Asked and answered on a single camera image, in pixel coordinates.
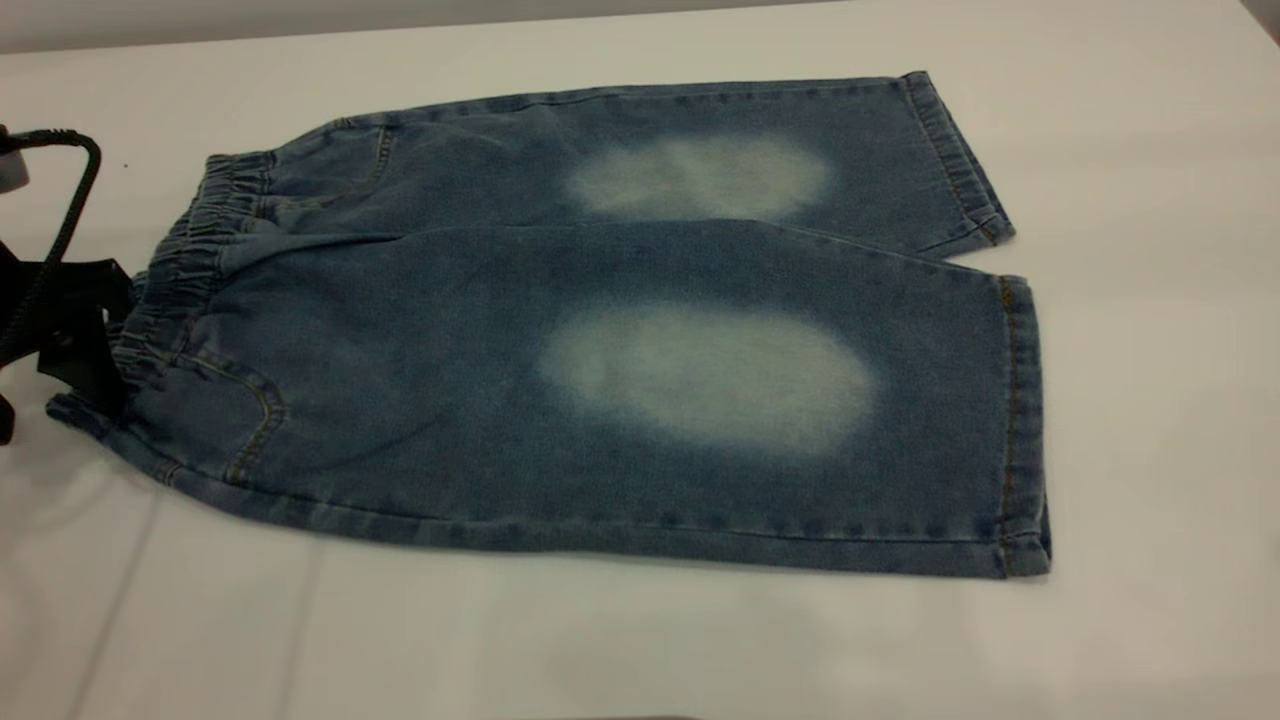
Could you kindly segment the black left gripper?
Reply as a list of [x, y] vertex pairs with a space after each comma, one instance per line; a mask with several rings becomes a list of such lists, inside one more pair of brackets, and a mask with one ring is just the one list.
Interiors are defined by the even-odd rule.
[[131, 278], [111, 259], [60, 263], [37, 287], [42, 269], [42, 263], [22, 261], [3, 246], [1, 366], [36, 356], [38, 373], [109, 415], [122, 413], [127, 388], [109, 331], [133, 307]]

